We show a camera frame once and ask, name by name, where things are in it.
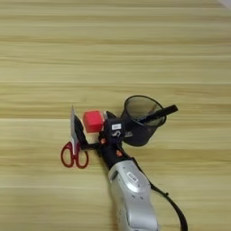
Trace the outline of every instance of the black pen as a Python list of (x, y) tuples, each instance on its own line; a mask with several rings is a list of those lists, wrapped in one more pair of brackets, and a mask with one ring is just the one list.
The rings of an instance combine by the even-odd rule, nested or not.
[(159, 119), (161, 117), (165, 117), (171, 113), (174, 113), (174, 112), (177, 112), (178, 111), (178, 108), (175, 106), (175, 105), (172, 105), (172, 106), (167, 106), (163, 109), (160, 109), (150, 115), (147, 115), (145, 117), (142, 117), (140, 119), (138, 119), (137, 121), (141, 124), (146, 124), (146, 123), (149, 123), (151, 122), (152, 120), (156, 120), (156, 119)]

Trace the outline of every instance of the scissor blade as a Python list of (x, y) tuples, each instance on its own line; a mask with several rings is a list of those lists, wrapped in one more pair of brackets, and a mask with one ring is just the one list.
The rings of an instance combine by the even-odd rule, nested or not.
[(71, 112), (70, 112), (70, 135), (71, 135), (71, 141), (72, 141), (72, 145), (73, 145), (73, 151), (74, 154), (76, 154), (76, 147), (77, 144), (79, 142), (76, 132), (75, 132), (75, 110), (74, 110), (74, 106), (72, 106), (71, 108)]

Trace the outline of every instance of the pen holder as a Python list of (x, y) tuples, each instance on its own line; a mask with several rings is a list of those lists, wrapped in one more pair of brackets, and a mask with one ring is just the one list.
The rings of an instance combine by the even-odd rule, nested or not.
[(156, 129), (165, 123), (166, 116), (147, 124), (140, 123), (139, 119), (160, 109), (163, 109), (162, 105), (150, 97), (129, 97), (125, 101), (125, 108), (121, 115), (121, 118), (125, 120), (126, 136), (124, 142), (132, 146), (146, 145)]

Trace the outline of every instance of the black mesh pen holder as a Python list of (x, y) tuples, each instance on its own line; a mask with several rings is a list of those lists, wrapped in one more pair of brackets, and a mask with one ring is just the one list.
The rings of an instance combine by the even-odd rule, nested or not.
[(146, 96), (131, 96), (125, 101), (125, 108), (121, 118), (125, 120), (125, 143), (132, 146), (144, 146), (148, 143), (159, 126), (166, 122), (166, 116), (141, 123), (142, 119), (156, 111), (163, 109), (156, 100)]

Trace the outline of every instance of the scissors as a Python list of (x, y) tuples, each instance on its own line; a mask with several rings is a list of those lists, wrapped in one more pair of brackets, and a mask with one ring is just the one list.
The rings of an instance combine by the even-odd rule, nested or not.
[[(80, 164), (79, 162), (79, 153), (80, 153), (80, 142), (77, 137), (76, 131), (75, 131), (75, 121), (77, 120), (75, 116), (75, 111), (74, 107), (71, 108), (71, 113), (70, 113), (70, 135), (71, 135), (71, 142), (68, 142), (64, 145), (64, 147), (61, 150), (61, 162), (62, 164), (67, 167), (71, 168), (74, 166), (74, 163), (76, 163), (76, 166), (80, 169), (85, 169), (88, 166), (89, 162), (89, 157), (88, 157), (88, 152), (84, 151), (84, 154), (86, 156), (86, 162), (84, 164)], [(70, 163), (66, 162), (64, 159), (65, 152), (66, 150), (69, 150), (69, 155), (70, 155)]]

